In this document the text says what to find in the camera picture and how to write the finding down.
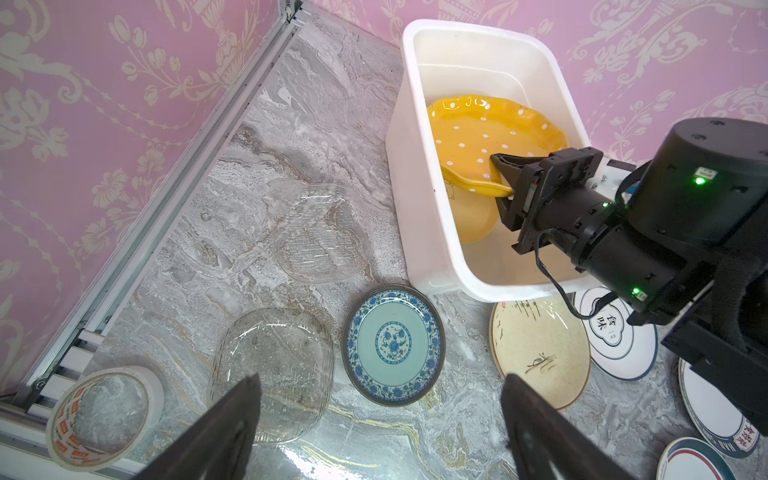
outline white plastic basin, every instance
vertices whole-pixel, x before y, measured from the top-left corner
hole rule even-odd
[[[426,294],[464,290],[484,302],[551,295],[555,288],[533,253],[518,255],[511,248],[517,232],[501,222],[483,240],[458,241],[427,106],[454,95],[507,98],[544,114],[572,147],[586,147],[587,132],[554,56],[539,40],[513,31],[417,20],[403,32],[402,59],[386,151],[411,284]],[[599,285],[555,247],[541,249],[541,258],[568,292]]]

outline yellow plate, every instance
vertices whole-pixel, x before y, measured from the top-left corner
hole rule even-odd
[[[492,154],[546,157],[568,147],[565,134],[544,115],[504,98],[443,98],[427,112],[443,178],[481,195],[512,193],[491,163]]]
[[[451,203],[458,241],[471,243],[491,233],[498,222],[498,208],[494,197],[478,195],[445,182],[445,191]]]

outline blue floral pattern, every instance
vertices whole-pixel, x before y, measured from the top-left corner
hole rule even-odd
[[[387,322],[376,334],[376,352],[379,358],[397,365],[411,353],[411,333],[400,322]]]
[[[357,353],[357,336],[362,320],[366,318],[371,310],[379,305],[382,305],[383,303],[388,302],[402,303],[411,307],[415,312],[417,312],[424,322],[424,327],[426,328],[427,335],[429,337],[429,348],[427,350],[427,357],[425,359],[424,366],[410,381],[397,386],[382,385],[372,379],[366,372],[365,368],[362,366],[360,357]],[[437,375],[438,369],[440,367],[440,354],[443,339],[440,336],[438,321],[439,320],[432,315],[432,312],[424,304],[424,302],[404,290],[385,290],[368,298],[364,304],[361,305],[360,308],[358,308],[355,312],[355,316],[349,323],[349,332],[347,333],[346,356],[349,359],[349,371],[354,379],[358,382],[359,386],[376,399],[389,403],[407,402],[408,400],[421,393],[432,380],[432,378]],[[386,348],[390,351],[399,351],[402,347],[399,345],[399,342],[397,349],[393,349],[392,347],[394,334],[398,333],[399,330],[397,330],[397,328],[386,329],[385,327],[393,323],[400,325],[402,329],[405,330],[406,333],[404,335],[408,337],[408,346],[410,349],[410,333],[408,333],[407,329],[405,329],[402,324],[397,322],[390,322],[382,326],[382,328],[379,329],[379,332],[376,334],[376,351],[380,356],[382,355],[382,351],[379,349],[379,345],[386,346]],[[389,333],[389,335],[392,337],[392,339],[388,339],[389,345],[379,343],[379,335],[383,340],[387,340],[387,333]],[[403,361],[406,357],[407,352],[403,354],[403,357],[399,360],[399,362]],[[384,359],[384,361],[387,363],[393,363],[388,361],[386,358],[382,359]]]

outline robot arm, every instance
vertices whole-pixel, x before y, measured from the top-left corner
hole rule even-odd
[[[768,432],[768,125],[681,121],[612,202],[585,186],[602,156],[491,156],[516,192],[497,199],[515,250],[536,251],[564,295],[538,261],[554,244],[630,304],[632,325],[678,319],[662,343]]]

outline yellow polka dot plate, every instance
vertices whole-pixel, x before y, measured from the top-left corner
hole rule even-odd
[[[565,134],[536,110],[504,98],[443,98],[427,111],[446,182],[490,197],[508,197],[493,154],[547,157],[568,147]]]

